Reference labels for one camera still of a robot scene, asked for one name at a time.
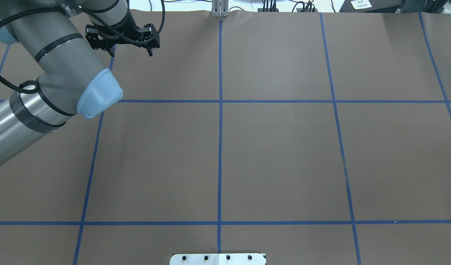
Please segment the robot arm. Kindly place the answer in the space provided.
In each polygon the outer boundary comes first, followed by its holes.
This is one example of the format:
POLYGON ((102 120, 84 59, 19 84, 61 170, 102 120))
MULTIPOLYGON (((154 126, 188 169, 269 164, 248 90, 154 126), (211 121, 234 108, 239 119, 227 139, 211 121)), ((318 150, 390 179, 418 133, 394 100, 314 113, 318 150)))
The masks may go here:
POLYGON ((92 119, 123 97, 95 50, 114 57, 132 44, 149 55, 159 29, 138 27, 127 0, 0 0, 0 42, 20 43, 43 73, 35 80, 0 83, 12 90, 0 104, 0 166, 75 115, 92 119))

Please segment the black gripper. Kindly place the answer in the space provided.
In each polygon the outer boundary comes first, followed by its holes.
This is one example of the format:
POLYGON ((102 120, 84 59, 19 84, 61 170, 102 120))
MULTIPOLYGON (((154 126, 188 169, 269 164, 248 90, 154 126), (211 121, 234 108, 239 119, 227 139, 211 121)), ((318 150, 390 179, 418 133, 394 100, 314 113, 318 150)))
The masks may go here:
POLYGON ((147 50, 148 55, 153 56, 153 50, 159 49, 161 42, 160 36, 157 34, 156 27, 153 24, 146 24, 143 28, 134 26, 127 28, 124 31, 117 29, 118 34, 105 26, 100 25, 86 25, 85 37, 89 45, 94 50, 104 50, 109 52, 109 55, 114 58, 116 44, 131 44, 131 42, 145 42, 151 40, 146 44, 135 44, 136 47, 143 47, 147 50))

